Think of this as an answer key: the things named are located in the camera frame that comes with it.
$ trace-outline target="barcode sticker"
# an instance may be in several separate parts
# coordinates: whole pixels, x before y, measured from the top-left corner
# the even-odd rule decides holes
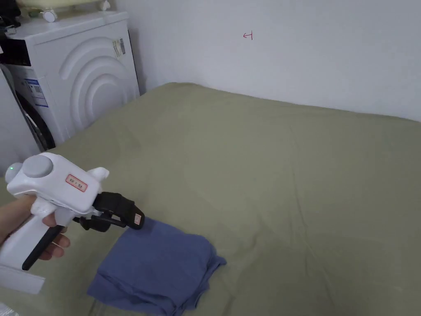
[[[24,83],[26,83],[28,90],[31,92],[34,104],[38,107],[48,107],[43,90],[41,89],[38,80],[32,78],[25,78]]]
[[[119,39],[119,40],[114,40],[112,42],[112,46],[114,48],[115,51],[115,55],[117,56],[117,59],[120,58],[121,56],[123,56],[124,54],[126,54],[126,49],[124,47],[124,41],[123,39]]]
[[[78,178],[76,178],[75,176],[69,174],[66,178],[66,182],[70,185],[73,185],[76,189],[85,192],[86,189],[88,188],[88,185],[82,181],[80,181]]]
[[[125,55],[126,54],[126,49],[124,48],[124,41],[123,41],[122,38],[120,39],[120,46],[121,46],[121,51],[123,52],[123,55]]]

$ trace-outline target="washing machine door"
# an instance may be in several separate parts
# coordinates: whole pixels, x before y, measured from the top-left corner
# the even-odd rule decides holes
[[[40,153],[25,117],[16,102],[9,82],[0,67],[0,176],[15,162]]]
[[[32,105],[17,91],[16,97],[22,107],[22,111],[32,130],[34,138],[40,147],[44,151],[56,148],[53,135],[41,115],[39,115]]]

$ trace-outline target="red arrow marking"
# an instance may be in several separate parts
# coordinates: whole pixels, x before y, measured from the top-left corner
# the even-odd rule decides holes
[[[251,31],[251,34],[247,34],[247,35],[246,35],[246,33],[244,33],[243,37],[247,38],[250,35],[251,35],[251,40],[253,40],[253,31]]]

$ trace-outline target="white wall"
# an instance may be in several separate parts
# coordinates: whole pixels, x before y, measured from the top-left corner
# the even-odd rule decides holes
[[[419,0],[116,0],[141,86],[194,82],[421,121]],[[253,40],[243,34],[253,31]]]

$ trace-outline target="sticker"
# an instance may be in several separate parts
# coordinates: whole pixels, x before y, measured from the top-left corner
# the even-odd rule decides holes
[[[124,41],[122,38],[119,40],[114,40],[112,42],[112,45],[114,47],[115,55],[117,56],[117,58],[120,58],[121,56],[126,54],[126,49],[124,47]]]
[[[25,78],[28,90],[31,91],[32,99],[37,107],[48,107],[40,83],[36,79]]]
[[[69,174],[66,178],[66,182],[70,185],[73,185],[76,189],[81,190],[82,192],[85,192],[88,188],[88,185],[82,181],[80,181],[75,176]]]
[[[136,224],[136,225],[140,225],[140,220],[142,219],[142,216],[141,215],[139,215],[139,214],[135,214],[135,216],[134,216],[134,223]]]

